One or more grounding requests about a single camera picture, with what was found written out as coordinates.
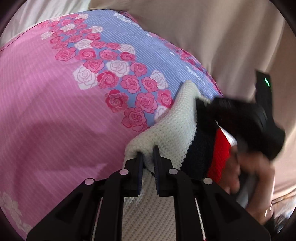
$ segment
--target white rose print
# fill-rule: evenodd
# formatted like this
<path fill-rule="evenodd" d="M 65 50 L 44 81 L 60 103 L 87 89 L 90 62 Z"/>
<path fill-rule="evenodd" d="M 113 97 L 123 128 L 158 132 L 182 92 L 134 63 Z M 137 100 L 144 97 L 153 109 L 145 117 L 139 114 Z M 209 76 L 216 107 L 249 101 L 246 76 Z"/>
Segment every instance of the white rose print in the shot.
<path fill-rule="evenodd" d="M 73 72 L 73 76 L 81 90 L 89 89 L 98 84 L 96 81 L 98 74 L 91 72 L 83 65 Z"/>
<path fill-rule="evenodd" d="M 121 14 L 118 14 L 117 15 L 117 18 L 120 19 L 120 20 L 122 20 L 122 21 L 124 21 L 124 22 L 126 21 L 126 17 L 123 16 L 123 15 L 121 15 Z"/>
<path fill-rule="evenodd" d="M 92 33 L 99 33 L 104 30 L 103 27 L 101 26 L 92 26 L 91 29 L 92 29 Z"/>
<path fill-rule="evenodd" d="M 192 74 L 192 75 L 194 75 L 195 77 L 197 77 L 198 80 L 201 80 L 200 77 L 198 76 L 198 74 L 195 73 L 191 68 L 189 68 L 188 66 L 186 66 L 186 68 L 187 68 L 187 70 L 188 70 L 188 72 L 189 72 L 190 74 Z"/>
<path fill-rule="evenodd" d="M 49 31 L 47 31 L 47 32 L 41 34 L 41 39 L 42 39 L 42 40 L 47 39 L 47 38 L 49 38 L 49 37 L 50 37 L 51 35 L 53 35 L 53 34 L 54 34 L 53 32 L 49 32 Z"/>
<path fill-rule="evenodd" d="M 155 111 L 155 115 L 154 115 L 154 121 L 157 123 L 160 120 L 162 120 L 170 111 L 170 109 L 168 109 L 165 106 L 159 105 Z"/>
<path fill-rule="evenodd" d="M 61 27 L 61 30 L 64 31 L 64 32 L 66 32 L 66 31 L 71 30 L 73 28 L 75 28 L 75 24 L 70 23 L 70 24 L 67 24 L 67 25 Z"/>
<path fill-rule="evenodd" d="M 140 28 L 140 27 L 141 27 L 140 25 L 138 25 L 138 24 L 135 23 L 135 22 L 132 22 L 132 25 L 136 26 L 137 28 Z"/>
<path fill-rule="evenodd" d="M 128 45 L 128 44 L 121 44 L 119 51 L 120 52 L 128 52 L 128 53 L 132 53 L 132 54 L 136 53 L 135 48 L 131 45 Z"/>
<path fill-rule="evenodd" d="M 168 87 L 168 83 L 165 80 L 164 75 L 159 70 L 154 70 L 150 75 L 150 78 L 157 82 L 157 88 L 164 90 Z"/>
<path fill-rule="evenodd" d="M 88 17 L 89 15 L 87 13 L 81 13 L 76 17 L 76 19 L 79 19 L 79 18 L 87 19 Z"/>
<path fill-rule="evenodd" d="M 108 70 L 116 74 L 118 77 L 122 77 L 129 73 L 129 64 L 126 61 L 113 60 L 106 63 Z"/>
<path fill-rule="evenodd" d="M 92 48 L 92 46 L 90 46 L 91 43 L 92 43 L 92 40 L 82 39 L 76 44 L 74 44 L 74 46 L 75 48 L 82 50 L 82 49 Z"/>
<path fill-rule="evenodd" d="M 20 218 L 20 216 L 22 216 L 22 213 L 18 209 L 18 202 L 13 201 L 6 192 L 4 192 L 3 195 L 0 192 L 0 208 L 5 215 L 8 215 L 8 212 L 6 210 L 9 211 L 13 221 L 15 221 L 19 229 L 23 230 L 26 234 L 31 231 L 32 226 L 27 223 L 23 223 Z"/>
<path fill-rule="evenodd" d="M 59 17 L 51 18 L 51 21 L 59 21 Z"/>

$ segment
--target red fabric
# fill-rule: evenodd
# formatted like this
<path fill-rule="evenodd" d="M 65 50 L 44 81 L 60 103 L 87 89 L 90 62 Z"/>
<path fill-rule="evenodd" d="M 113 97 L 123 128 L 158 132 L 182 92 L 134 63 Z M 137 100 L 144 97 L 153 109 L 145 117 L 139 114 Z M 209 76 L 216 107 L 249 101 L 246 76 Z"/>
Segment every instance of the red fabric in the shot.
<path fill-rule="evenodd" d="M 207 172 L 207 176 L 219 183 L 221 179 L 222 170 L 225 167 L 226 160 L 230 155 L 231 145 L 220 128 L 217 129 L 213 160 L 211 166 Z"/>

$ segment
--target human hand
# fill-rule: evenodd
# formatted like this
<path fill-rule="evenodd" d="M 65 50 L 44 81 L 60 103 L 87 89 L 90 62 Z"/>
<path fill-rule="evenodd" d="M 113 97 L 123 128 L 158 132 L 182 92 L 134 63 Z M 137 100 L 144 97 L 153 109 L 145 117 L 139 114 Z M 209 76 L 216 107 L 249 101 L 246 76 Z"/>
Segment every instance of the human hand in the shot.
<path fill-rule="evenodd" d="M 254 195 L 249 201 L 246 211 L 260 224 L 265 224 L 272 216 L 270 207 L 274 192 L 274 167 L 261 152 L 238 154 L 237 147 L 232 147 L 231 155 L 226 162 L 219 182 L 219 185 L 228 194 L 238 192 L 241 170 L 258 176 Z"/>

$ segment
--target beige wall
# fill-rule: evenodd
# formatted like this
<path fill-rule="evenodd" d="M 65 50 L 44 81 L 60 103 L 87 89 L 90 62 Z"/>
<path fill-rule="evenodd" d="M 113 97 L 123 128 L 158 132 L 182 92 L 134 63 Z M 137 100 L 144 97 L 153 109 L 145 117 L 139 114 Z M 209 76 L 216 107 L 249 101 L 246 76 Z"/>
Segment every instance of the beige wall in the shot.
<path fill-rule="evenodd" d="M 287 134 L 286 145 L 275 162 L 274 197 L 279 197 L 296 188 L 296 37 L 287 23 L 270 75 L 274 118 Z"/>

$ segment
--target white sheet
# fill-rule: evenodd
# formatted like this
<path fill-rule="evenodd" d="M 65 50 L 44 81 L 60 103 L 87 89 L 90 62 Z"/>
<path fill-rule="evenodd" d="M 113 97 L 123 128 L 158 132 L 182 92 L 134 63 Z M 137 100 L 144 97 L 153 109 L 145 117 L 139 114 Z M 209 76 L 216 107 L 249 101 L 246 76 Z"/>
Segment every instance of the white sheet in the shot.
<path fill-rule="evenodd" d="M 27 0 L 0 37 L 0 47 L 35 24 L 69 13 L 86 11 L 90 0 Z"/>

